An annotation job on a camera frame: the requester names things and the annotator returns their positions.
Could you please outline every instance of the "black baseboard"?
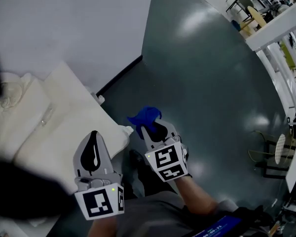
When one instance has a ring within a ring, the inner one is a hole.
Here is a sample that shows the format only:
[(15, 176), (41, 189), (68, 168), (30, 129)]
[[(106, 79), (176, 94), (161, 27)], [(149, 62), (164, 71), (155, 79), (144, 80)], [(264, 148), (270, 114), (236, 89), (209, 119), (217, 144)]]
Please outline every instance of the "black baseboard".
[(128, 71), (130, 71), (135, 65), (137, 65), (143, 56), (139, 56), (136, 60), (134, 60), (131, 64), (129, 64), (125, 69), (119, 72), (112, 80), (110, 80), (102, 89), (99, 90), (97, 96), (103, 95), (114, 83), (117, 82), (123, 75), (125, 75)]

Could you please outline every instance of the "blue towel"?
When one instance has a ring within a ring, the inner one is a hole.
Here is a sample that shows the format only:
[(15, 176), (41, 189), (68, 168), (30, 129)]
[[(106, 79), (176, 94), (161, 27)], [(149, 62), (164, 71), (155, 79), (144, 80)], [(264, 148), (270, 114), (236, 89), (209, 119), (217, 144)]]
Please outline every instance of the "blue towel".
[(161, 118), (161, 111), (156, 107), (143, 107), (136, 116), (127, 119), (136, 126), (136, 131), (139, 134), (139, 137), (143, 140), (144, 136), (141, 130), (141, 127), (144, 125), (151, 132), (157, 132), (157, 129), (152, 125), (155, 119), (159, 117)]

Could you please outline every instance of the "gray floor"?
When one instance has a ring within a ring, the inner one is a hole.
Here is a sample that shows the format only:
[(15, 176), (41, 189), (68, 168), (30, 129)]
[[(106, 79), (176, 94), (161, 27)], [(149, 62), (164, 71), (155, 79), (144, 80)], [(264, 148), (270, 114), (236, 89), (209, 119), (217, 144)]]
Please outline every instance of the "gray floor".
[[(263, 178), (247, 149), (262, 150), (253, 130), (279, 136), (287, 123), (266, 69), (240, 34), (204, 0), (152, 0), (142, 53), (143, 62), (104, 94), (104, 110), (130, 125), (127, 116), (157, 107), (188, 145), (189, 172), (200, 186), (217, 200), (275, 213), (270, 205), (278, 198), (279, 208), (286, 184)], [(146, 151), (137, 133), (130, 148)], [(127, 150), (113, 164), (130, 175)], [(50, 236), (85, 236), (89, 226), (77, 210)]]

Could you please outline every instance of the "blue screen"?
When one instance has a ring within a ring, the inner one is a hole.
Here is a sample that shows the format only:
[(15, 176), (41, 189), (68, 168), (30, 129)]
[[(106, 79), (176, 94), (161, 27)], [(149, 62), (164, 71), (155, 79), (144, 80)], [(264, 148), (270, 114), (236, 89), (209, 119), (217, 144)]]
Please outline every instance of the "blue screen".
[(193, 237), (218, 237), (228, 233), (232, 228), (240, 223), (241, 219), (232, 216), (224, 216), (211, 227), (194, 235)]

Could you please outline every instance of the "person's arm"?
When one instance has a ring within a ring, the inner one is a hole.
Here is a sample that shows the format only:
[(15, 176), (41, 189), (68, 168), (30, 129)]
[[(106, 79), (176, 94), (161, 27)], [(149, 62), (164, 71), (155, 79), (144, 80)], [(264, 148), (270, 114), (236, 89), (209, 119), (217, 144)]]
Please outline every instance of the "person's arm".
[(116, 236), (116, 217), (103, 218), (93, 221), (88, 237)]
[(194, 183), (190, 176), (183, 176), (174, 181), (185, 205), (191, 213), (208, 215), (215, 211), (218, 203), (201, 187)]

